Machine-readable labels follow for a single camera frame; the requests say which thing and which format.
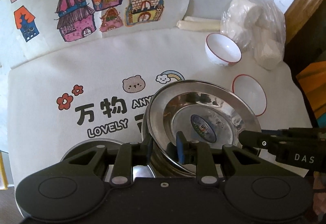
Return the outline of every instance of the smiling cloud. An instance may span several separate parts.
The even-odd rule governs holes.
[[[162,74],[162,75],[156,76],[156,81],[159,82],[160,84],[166,84],[169,81],[171,81],[171,78],[168,77],[166,74]]]

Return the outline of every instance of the red flower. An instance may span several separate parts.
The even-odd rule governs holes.
[[[76,84],[74,89],[71,91],[75,96],[82,94],[84,92],[83,86]]]
[[[73,100],[74,98],[72,97],[72,95],[68,95],[67,93],[64,93],[62,97],[58,97],[57,104],[59,105],[59,110],[68,110]]]

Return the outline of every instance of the white bowl with red rim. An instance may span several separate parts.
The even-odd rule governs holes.
[[[247,74],[240,74],[233,79],[231,90],[251,108],[257,117],[265,113],[266,93],[255,78]]]
[[[206,37],[205,51],[211,62],[223,66],[233,66],[242,57],[236,43],[219,33],[211,33]]]

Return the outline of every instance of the blue sticker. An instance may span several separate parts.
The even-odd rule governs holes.
[[[216,134],[211,126],[198,115],[192,115],[190,122],[197,134],[209,143],[215,143],[217,140]]]

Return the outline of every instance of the plastic bag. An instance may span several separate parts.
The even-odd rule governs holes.
[[[283,60],[285,18],[273,0],[232,0],[220,32],[242,51],[253,49],[256,62],[267,70]]]

